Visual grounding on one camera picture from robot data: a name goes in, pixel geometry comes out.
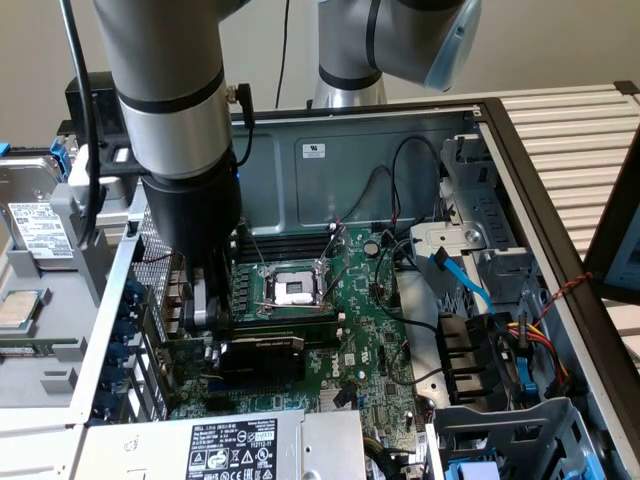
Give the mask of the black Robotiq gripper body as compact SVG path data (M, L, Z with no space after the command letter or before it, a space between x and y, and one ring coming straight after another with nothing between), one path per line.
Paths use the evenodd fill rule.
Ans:
M235 229L242 200L234 151L229 148L206 172L183 180L142 178L156 231L190 266L216 271Z

